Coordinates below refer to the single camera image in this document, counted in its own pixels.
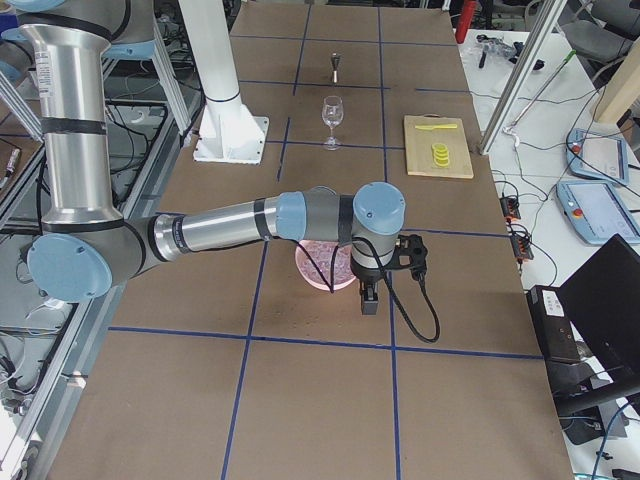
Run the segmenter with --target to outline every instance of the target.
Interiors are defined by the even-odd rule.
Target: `black cable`
[[[43,156],[40,160],[40,170],[38,171],[38,178],[36,179],[36,216],[38,217],[38,228],[40,229],[40,235],[43,235],[42,230],[42,182],[44,179],[44,171],[47,168],[47,157]]]
[[[540,252],[542,252],[544,254],[544,256],[546,256],[551,261],[551,264],[553,265],[553,268],[554,268],[554,274],[553,274],[553,280],[551,280],[551,282],[549,282],[547,285],[548,286],[552,286],[553,283],[558,278],[558,264],[553,259],[553,257],[551,255],[549,255],[545,250],[540,248],[538,245],[533,243],[533,240],[532,240],[533,235],[527,229],[527,227],[525,227],[524,225],[521,225],[519,223],[510,223],[509,224],[509,231],[510,231],[510,233],[512,235],[515,235],[516,237],[518,237],[522,241],[522,243],[525,246],[525,248],[527,248],[529,246],[535,247]],[[518,262],[518,263],[520,264],[519,270],[521,270],[522,264],[521,264],[521,262]]]
[[[144,134],[142,132],[138,132],[137,130],[133,130],[132,128],[129,128],[129,127],[127,127],[127,125],[125,125],[126,122],[124,121],[124,117],[122,116],[122,112],[120,112],[120,110],[118,109],[118,106],[115,104],[115,102],[113,102],[113,101],[107,102],[107,105],[111,105],[113,107],[113,109],[116,111],[116,113],[120,117],[120,121],[122,122],[122,123],[119,123],[119,122],[115,121],[115,119],[112,118],[111,121],[114,123],[114,125],[116,125],[116,126],[118,126],[120,128],[123,128],[124,130],[126,130],[129,133],[133,133],[134,135],[138,135],[138,136],[144,138],[144,141],[145,141],[145,144],[146,144],[145,148],[147,150],[149,150],[149,143],[150,143],[149,142],[149,137],[147,137],[146,134]]]
[[[409,318],[409,315],[407,314],[407,311],[404,309],[404,306],[400,302],[400,299],[398,298],[398,295],[396,295],[396,292],[393,289],[393,286],[391,285],[391,281],[389,280],[389,278],[387,276],[387,270],[384,268],[384,265],[382,265],[382,261],[380,260],[380,256],[378,255],[378,252],[376,251],[376,249],[373,246],[373,244],[369,240],[364,238],[364,237],[354,237],[353,241],[354,242],[362,242],[362,243],[364,243],[369,248],[371,253],[373,254],[373,258],[375,259],[376,264],[378,265],[378,270],[380,271],[380,274],[382,275],[382,280],[384,280],[384,283],[387,286],[387,289],[389,290],[389,294],[391,295],[391,298],[393,299],[393,302],[398,307],[398,310],[400,310],[400,314],[402,315],[402,318],[404,318],[404,321],[406,322],[407,326],[409,327],[409,330],[411,330],[411,333],[413,333],[415,335],[415,337],[418,340],[420,340],[421,342],[424,342],[424,343],[435,343],[435,342],[437,342],[438,339],[440,338],[440,319],[438,318],[438,314],[436,312],[436,309],[434,308],[433,304],[431,303],[431,300],[429,299],[429,296],[427,295],[427,288],[426,288],[426,285],[425,285],[424,274],[422,274],[420,276],[420,279],[418,280],[418,284],[420,285],[420,292],[422,293],[422,296],[424,297],[424,300],[427,303],[427,306],[429,307],[429,310],[431,311],[431,315],[433,316],[433,322],[434,322],[434,326],[435,326],[435,333],[434,333],[433,337],[431,337],[431,338],[427,338],[424,335],[422,335],[418,331],[416,326],[413,324],[411,319]]]
[[[584,97],[586,97],[587,95],[589,95],[590,93],[592,93],[593,90],[589,90],[587,93],[585,93],[584,95],[580,95],[579,97],[575,97],[575,98],[567,98],[566,100],[546,100],[544,98],[538,98],[536,99],[536,102],[540,102],[540,103],[552,103],[554,105],[562,105],[563,103],[567,103],[567,102],[575,102],[576,100],[582,100]],[[484,93],[476,93],[476,92],[472,92],[469,91],[469,93],[471,95],[474,95],[476,97],[486,97],[486,98],[493,98],[495,100],[500,100],[500,97],[497,95],[489,95],[489,94],[484,94]],[[531,101],[533,100],[532,98],[529,97],[518,97],[516,100],[527,100],[527,101]]]
[[[602,88],[602,96],[600,97],[600,99],[598,100],[598,102],[596,103],[596,108],[598,107],[598,105],[600,105],[600,102],[602,101],[602,99],[604,98],[604,93],[607,89],[607,85],[605,85]],[[571,128],[569,128],[569,131],[567,132],[567,135],[565,136],[564,139],[564,143],[567,149],[569,149],[569,151],[571,151],[571,147],[569,146],[569,135],[571,135],[571,132],[573,131],[573,129],[576,127],[576,125],[578,124],[578,121],[580,120],[580,116],[582,115],[582,113],[586,110],[587,106],[589,105],[589,103],[591,102],[591,100],[593,99],[593,97],[595,97],[598,94],[598,91],[596,90],[595,92],[593,92],[593,94],[589,97],[589,99],[585,102],[585,104],[582,106],[582,108],[580,109],[580,111],[578,112],[578,115],[576,115],[576,119],[573,121],[573,125],[571,125]],[[593,118],[593,116],[591,117],[591,122],[589,123],[589,126],[587,127],[587,131],[589,131],[589,129],[591,128],[591,126],[593,125],[593,122],[595,121],[595,119]],[[560,175],[560,178],[558,179],[558,181],[556,183],[554,183],[551,188],[546,192],[547,193],[547,200],[549,199],[549,195],[551,194],[551,192],[556,188],[556,186],[558,185],[558,183],[560,183],[560,181],[562,180],[562,178],[564,177],[564,175],[567,173],[567,171],[569,170],[569,168],[571,167],[571,164],[574,162],[574,160],[576,159],[575,154],[571,151],[573,157],[571,158],[571,160],[569,160],[567,162],[566,167],[564,167],[564,170],[562,171],[562,174]],[[545,202],[541,202],[540,206],[537,208],[534,219],[533,219],[533,226],[531,227],[531,235],[533,236],[533,232],[536,229],[536,226],[538,225],[538,215],[540,214],[540,211],[542,210],[542,207],[544,207],[546,201]]]
[[[224,252],[226,250],[233,250],[234,248],[246,247],[249,245],[253,245],[255,243],[262,242],[262,239],[259,240],[250,240],[248,242],[236,243],[235,245],[227,245],[226,247],[214,247],[214,248],[205,248],[204,250],[198,250],[198,252]]]
[[[593,170],[595,170],[596,172],[598,172],[600,175],[603,175],[607,180],[611,180],[612,182],[617,183],[619,186],[621,186],[622,188],[628,190],[629,192],[631,192],[633,195],[635,195],[636,197],[640,198],[640,193],[636,192],[633,188],[631,188],[629,185],[625,185],[623,182],[621,182],[619,179],[617,179],[616,177],[612,177],[611,175],[607,175],[606,173],[604,173],[602,170],[600,170],[599,168],[594,167],[593,165],[591,165],[589,162],[587,162],[584,158],[582,158],[580,156],[580,154],[578,153],[573,153],[575,155],[576,158],[579,158],[580,161],[582,163],[584,163],[586,166],[588,166],[589,168],[592,168]]]
[[[516,191],[516,197],[520,196],[520,192],[518,191],[518,187],[516,187],[513,183],[507,181],[507,180],[494,180],[493,183],[500,183],[503,185],[509,185],[510,187],[512,187],[515,191]]]
[[[548,286],[549,287],[552,286],[554,284],[554,282],[558,278],[558,264],[555,262],[555,260],[553,259],[553,257],[551,255],[549,255],[546,251],[544,251],[538,245],[536,245],[532,241],[529,241],[529,244],[531,246],[533,246],[533,247],[536,247],[538,250],[540,250],[545,255],[545,257],[547,257],[549,260],[551,260],[551,263],[553,264],[554,273],[553,273],[553,280],[551,280],[551,282],[549,282]]]
[[[190,88],[191,90],[195,90],[196,92],[200,92],[200,93],[204,94],[204,90],[202,88],[202,85],[200,85],[199,87],[194,87],[193,85],[189,85],[188,83],[183,82],[182,80],[180,80],[175,75],[173,76],[173,78],[175,79],[176,82],[178,82],[183,87],[187,87],[187,88]]]
[[[115,109],[116,112],[120,114],[120,110],[118,110],[118,108],[115,105],[113,106],[113,108]],[[122,114],[120,114],[120,118],[124,123],[124,118],[122,117]],[[129,158],[129,162],[127,162],[127,164],[124,167],[122,167],[122,169],[119,169],[120,171],[128,170],[129,168],[131,168],[131,164],[133,163],[133,158],[135,157],[135,154],[136,154],[136,142],[133,140],[133,136],[131,136],[131,132],[129,132],[128,128],[116,122],[115,118],[111,118],[111,121],[117,127],[123,128],[127,133],[127,136],[129,137],[129,143],[131,144],[131,158]],[[114,173],[118,173],[118,172],[111,170],[110,173],[113,175]]]
[[[315,271],[318,272],[318,275],[320,275],[320,278],[322,279],[322,283],[324,283],[327,286],[327,288],[329,289],[329,292],[334,293],[335,292],[335,284],[334,284],[335,272],[334,272],[334,269],[335,269],[336,256],[338,254],[338,249],[340,248],[340,246],[336,245],[335,248],[333,249],[333,254],[331,255],[331,267],[330,267],[330,271],[329,271],[331,282],[328,282],[327,281],[327,277],[324,276],[324,274],[322,273],[322,270],[320,270],[320,267],[315,262],[315,260],[311,257],[311,254],[307,251],[307,249],[304,248],[302,246],[302,244],[300,242],[296,241],[296,240],[290,240],[290,241],[295,243],[297,248],[302,250],[302,253],[305,254],[305,256],[311,262],[311,265],[313,265],[313,268],[315,269]]]
[[[624,130],[620,130],[619,132],[616,132],[616,133],[609,133],[609,134],[607,134],[607,135],[589,135],[589,134],[587,134],[587,135],[586,135],[582,140],[589,140],[589,139],[592,139],[592,138],[610,138],[610,137],[616,137],[616,136],[618,136],[618,135],[622,135],[623,133],[628,132],[628,131],[629,131],[629,130],[631,130],[632,128],[633,128],[633,125],[631,125],[630,127],[625,128]],[[556,143],[555,145],[551,145],[551,146],[549,146],[549,147],[539,147],[539,146],[537,146],[537,145],[533,145],[532,143],[527,143],[527,142],[523,142],[523,141],[521,141],[521,142],[520,142],[520,145],[525,145],[525,146],[527,146],[527,147],[535,148],[536,150],[552,150],[552,149],[557,148],[557,147],[563,147],[563,146],[566,146],[567,144],[566,144],[566,142],[563,142],[563,143]]]
[[[338,249],[340,248],[340,244],[336,245],[333,249],[333,253],[331,254],[331,266],[329,267],[329,277],[330,277],[330,284],[331,286],[329,287],[329,291],[331,293],[333,293],[333,290],[335,289],[336,286],[336,258],[338,257]]]
[[[518,172],[520,172],[520,179],[526,183],[527,185],[532,186],[533,188],[535,188],[536,190],[538,190],[540,193],[542,193],[542,195],[544,195],[544,198],[540,198],[538,195],[536,195],[535,193],[530,193],[529,195],[533,195],[534,197],[536,197],[538,200],[540,200],[542,203],[546,202],[547,200],[549,200],[549,194],[546,193],[544,190],[542,190],[540,187],[538,187],[536,184],[530,182],[529,180],[527,180],[526,178],[524,178],[524,173],[522,172],[522,163],[520,162],[520,153],[518,153],[518,147],[514,146],[513,147],[514,152],[516,152],[516,161],[518,163]]]
[[[6,242],[10,238],[12,238],[13,235],[14,235],[13,233],[9,233],[9,234],[5,235],[4,237],[2,237],[2,240],[0,240],[0,245],[2,245],[4,242]]]

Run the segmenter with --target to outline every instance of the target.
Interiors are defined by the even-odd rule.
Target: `silver arm segment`
[[[196,215],[161,215],[153,240],[164,260],[190,252],[279,237],[300,241],[351,243],[364,237],[386,265],[404,221],[404,198],[388,183],[365,185],[355,197],[327,189],[283,193]],[[365,268],[377,264],[367,245],[356,245],[354,259]]]

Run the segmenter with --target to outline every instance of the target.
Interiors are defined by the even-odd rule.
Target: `cable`
[[[418,340],[420,340],[421,342],[424,342],[424,343],[435,343],[435,342],[437,342],[438,339],[440,338],[440,319],[438,318],[438,314],[436,312],[436,309],[434,308],[433,304],[431,303],[431,300],[429,299],[429,296],[427,295],[427,289],[426,289],[426,285],[425,285],[424,274],[421,275],[420,279],[418,280],[418,284],[420,285],[420,292],[422,293],[422,296],[424,297],[424,300],[427,303],[427,306],[429,307],[429,310],[431,311],[431,315],[433,316],[433,323],[434,323],[434,326],[435,326],[435,333],[434,333],[433,337],[431,337],[431,338],[428,338],[428,337],[425,337],[424,335],[422,335],[418,331],[418,329],[415,327],[415,325],[413,324],[411,319],[409,318],[409,315],[407,314],[407,311],[404,309],[404,306],[400,302],[400,299],[396,295],[396,292],[393,289],[393,286],[391,285],[391,281],[389,280],[389,278],[387,276],[387,270],[384,268],[384,265],[382,265],[382,261],[380,260],[380,256],[378,255],[378,252],[376,251],[376,249],[373,246],[373,244],[369,240],[364,238],[364,237],[354,237],[353,241],[354,242],[362,242],[362,243],[364,243],[369,248],[371,253],[373,254],[373,258],[375,259],[376,264],[378,265],[378,270],[380,271],[380,275],[382,275],[382,280],[384,280],[384,283],[387,286],[387,289],[389,290],[389,294],[391,295],[391,298],[393,299],[393,302],[398,307],[398,310],[400,310],[400,313],[402,314],[402,318],[404,318],[404,321],[406,322],[407,326],[409,327],[409,330],[411,330],[411,333],[413,333],[415,335],[415,337]]]
[[[616,137],[616,136],[622,135],[623,133],[628,132],[631,129],[633,129],[633,125],[631,125],[630,127],[625,128],[624,130],[620,130],[619,132],[609,133],[607,135],[589,135],[589,134],[587,134],[583,138],[583,140],[589,140],[589,139],[592,139],[592,138],[611,138],[611,137]],[[551,145],[549,147],[539,147],[537,145],[533,145],[532,143],[527,143],[527,142],[520,141],[520,145],[525,145],[527,147],[535,148],[536,150],[552,150],[552,149],[557,148],[557,147],[566,146],[566,142],[556,143],[555,145]]]
[[[120,118],[122,119],[122,122],[124,123],[124,118],[122,117],[120,110],[118,110],[118,108],[115,105],[113,105],[113,108],[115,109],[116,112],[118,112],[118,114],[120,115]],[[123,128],[127,133],[127,136],[129,137],[129,143],[131,144],[131,158],[129,159],[129,162],[123,167],[124,170],[127,170],[131,167],[131,164],[133,163],[133,158],[136,154],[136,143],[134,142],[133,137],[131,136],[131,132],[129,132],[129,130],[125,128],[124,125],[120,125],[118,122],[116,122],[115,118],[113,117],[111,118],[111,121],[117,127]]]
[[[531,246],[533,246],[533,247],[536,247],[538,250],[540,250],[544,254],[544,256],[547,257],[551,261],[551,264],[553,265],[554,272],[553,272],[553,280],[551,280],[551,282],[549,282],[548,286],[549,287],[552,286],[555,283],[555,281],[557,280],[557,278],[558,278],[558,264],[555,262],[555,260],[553,259],[553,257],[551,255],[549,255],[546,251],[544,251],[538,245],[536,245],[532,241],[529,241],[529,244]]]
[[[246,247],[248,245],[253,245],[254,243],[260,243],[260,240],[250,240],[248,242],[236,243],[235,245],[228,245],[226,247],[213,247],[213,248],[205,248],[204,250],[198,250],[198,252],[224,252],[226,250],[233,250],[234,248]]]
[[[604,93],[606,91],[607,86],[605,85],[602,88],[602,95],[601,97],[598,99],[598,102],[596,103],[596,108],[598,107],[598,105],[600,105],[600,102],[602,101],[602,99],[604,98]],[[565,142],[565,146],[567,149],[569,149],[569,151],[571,151],[570,147],[569,147],[569,135],[571,135],[571,132],[573,131],[573,129],[575,128],[575,126],[578,124],[578,121],[580,120],[580,116],[582,115],[582,113],[586,110],[587,106],[589,105],[589,103],[591,102],[591,100],[598,94],[598,91],[596,90],[595,92],[593,92],[593,94],[589,97],[589,99],[585,102],[585,104],[582,106],[582,108],[580,109],[580,112],[578,112],[578,115],[576,115],[576,119],[573,121],[573,124],[571,125],[571,128],[569,128],[569,131],[567,132],[567,135],[565,136],[564,142]],[[589,123],[589,126],[587,127],[587,131],[589,131],[589,129],[591,128],[591,126],[593,125],[593,122],[595,121],[595,119],[593,117],[591,117],[591,122]],[[546,192],[547,193],[547,200],[549,199],[549,195],[551,194],[551,192],[556,188],[556,186],[558,185],[558,183],[560,183],[560,181],[564,178],[565,174],[567,173],[567,171],[569,170],[569,168],[571,167],[571,164],[573,163],[573,161],[576,159],[576,156],[573,152],[571,152],[573,157],[571,158],[571,160],[569,160],[567,162],[567,166],[564,168],[564,170],[562,171],[562,174],[560,175],[560,178],[558,179],[557,182],[555,182],[553,184],[553,186]],[[531,235],[533,236],[533,232],[536,229],[536,226],[538,225],[538,215],[540,214],[540,211],[542,210],[542,207],[544,207],[546,201],[545,202],[541,202],[540,206],[538,207],[538,209],[536,210],[534,219],[533,219],[533,226],[531,227]]]
[[[566,100],[547,100],[544,98],[538,98],[536,100],[536,102],[540,102],[540,103],[552,103],[554,105],[561,105],[563,103],[567,103],[567,102],[575,102],[576,100],[582,100],[584,97],[586,97],[587,95],[589,95],[590,93],[592,93],[594,90],[589,90],[587,93],[585,93],[584,95],[580,95],[579,97],[575,97],[575,98],[567,98]],[[486,93],[476,93],[476,92],[472,92],[469,91],[469,93],[471,95],[474,95],[476,97],[486,97],[486,98],[493,98],[495,100],[500,100],[500,97],[497,95],[489,95]],[[527,100],[527,101],[531,101],[531,98],[528,97],[518,97],[517,100]]]
[[[13,335],[9,335],[8,333],[5,333],[5,332],[0,332],[0,335],[4,335],[5,337],[13,338],[14,340],[18,340],[19,342],[20,341],[22,342],[22,358],[20,359],[20,363],[18,363],[18,366],[13,371],[13,373],[10,373],[7,378],[4,378],[4,379],[0,380],[0,385],[4,385],[5,383],[7,383],[7,382],[13,380],[14,378],[16,378],[16,375],[18,374],[18,372],[20,371],[20,369],[24,365],[24,362],[25,362],[25,360],[27,358],[27,343],[24,340],[20,340],[17,337],[14,337]]]
[[[36,180],[36,216],[38,217],[38,228],[40,229],[40,235],[44,235],[42,229],[42,182],[44,181],[44,171],[47,168],[47,157],[43,156],[40,160],[40,170],[38,171],[38,178]]]
[[[146,144],[146,149],[148,150],[148,149],[149,149],[149,144],[150,144],[149,137],[147,137],[147,135],[146,135],[146,134],[144,134],[144,133],[142,133],[142,132],[138,132],[137,130],[134,130],[134,129],[132,129],[132,128],[129,128],[129,127],[126,125],[126,122],[124,121],[124,117],[122,116],[122,112],[120,112],[120,110],[118,109],[118,105],[116,105],[116,103],[115,103],[115,102],[113,102],[113,99],[109,99],[109,100],[111,100],[111,101],[110,101],[110,102],[108,102],[108,103],[107,103],[107,105],[110,105],[110,106],[112,106],[112,107],[113,107],[113,109],[116,111],[116,113],[117,113],[117,114],[118,114],[118,116],[120,117],[120,121],[122,122],[122,123],[120,124],[120,123],[116,122],[116,121],[115,121],[115,119],[113,119],[113,118],[112,118],[111,120],[113,121],[113,123],[114,123],[116,126],[118,126],[118,127],[122,128],[122,129],[126,130],[126,131],[127,131],[127,132],[129,132],[129,133],[133,133],[134,135],[138,135],[138,136],[140,136],[140,137],[144,138],[144,141],[145,141],[145,144]]]
[[[596,473],[598,472],[598,465],[600,464],[600,459],[602,458],[602,454],[604,452],[604,447],[605,447],[605,445],[607,443],[607,440],[609,439],[609,433],[611,433],[611,428],[613,427],[613,424],[614,424],[616,418],[618,418],[620,416],[620,414],[624,411],[625,408],[627,408],[629,405],[632,405],[634,403],[635,402],[627,402],[627,403],[625,403],[622,407],[618,408],[616,413],[613,414],[613,417],[611,417],[611,420],[609,420],[609,424],[607,425],[607,429],[604,431],[604,436],[602,437],[602,443],[600,444],[600,448],[596,452],[596,462],[593,465],[593,472],[591,473],[591,480],[596,480],[598,478],[598,475],[596,475]]]
[[[604,173],[602,170],[600,170],[599,168],[594,167],[593,165],[591,165],[589,162],[587,162],[584,158],[582,158],[579,154],[577,153],[573,153],[573,155],[575,155],[575,158],[579,158],[580,161],[582,163],[584,163],[586,166],[592,168],[593,170],[595,170],[596,172],[598,172],[600,175],[603,175],[604,177],[607,178],[607,180],[611,180],[612,182],[617,183],[618,185],[620,185],[622,188],[628,190],[629,192],[631,192],[633,195],[635,195],[636,197],[640,198],[640,193],[636,192],[633,188],[631,188],[629,185],[625,185],[624,183],[622,183],[619,179],[612,177],[611,175],[608,175],[606,173]]]
[[[518,187],[516,187],[513,183],[508,182],[507,180],[494,180],[493,183],[501,183],[503,185],[509,185],[511,187],[513,187],[513,189],[516,191],[516,197],[520,196],[520,192],[518,191]],[[504,196],[504,187],[502,187],[502,196]]]
[[[320,278],[322,279],[322,283],[324,283],[327,288],[329,289],[329,292],[334,293],[335,291],[335,284],[334,284],[334,276],[335,276],[335,263],[336,263],[336,256],[338,254],[338,249],[340,248],[340,245],[336,245],[335,248],[333,249],[333,253],[331,255],[331,267],[329,270],[329,275],[331,278],[331,282],[327,281],[327,277],[324,276],[324,274],[322,273],[322,270],[320,270],[320,267],[318,266],[318,264],[315,262],[315,260],[311,257],[311,254],[307,251],[306,248],[304,248],[302,246],[302,244],[296,240],[290,240],[291,242],[295,243],[297,248],[299,248],[300,250],[302,250],[302,253],[305,254],[305,256],[309,259],[309,261],[311,262],[311,265],[313,265],[313,268],[315,269],[316,272],[318,272],[318,275],[320,275]]]
[[[549,200],[549,194],[546,193],[544,190],[542,190],[540,187],[538,187],[536,184],[530,182],[529,180],[527,180],[526,178],[524,178],[524,174],[522,172],[522,163],[520,162],[520,153],[518,152],[518,147],[513,146],[513,151],[516,153],[516,162],[518,164],[518,172],[520,173],[520,179],[526,183],[527,185],[532,186],[533,188],[535,188],[536,190],[538,190],[540,193],[542,193],[542,195],[544,195],[544,198],[540,198],[538,197],[538,195],[536,195],[535,193],[530,194],[535,196],[538,200],[540,200],[541,202],[546,202],[547,200]]]
[[[9,240],[12,237],[13,237],[13,233],[9,233],[9,234],[5,235],[4,237],[2,237],[2,240],[0,240],[0,245],[2,245],[4,242],[6,242],[7,240]]]
[[[18,272],[18,270],[20,269],[20,265],[26,265],[26,263],[24,263],[22,258],[19,258],[18,263],[16,263],[16,280],[22,285],[28,285],[30,283],[33,283],[33,278],[22,278],[20,276],[20,273]]]

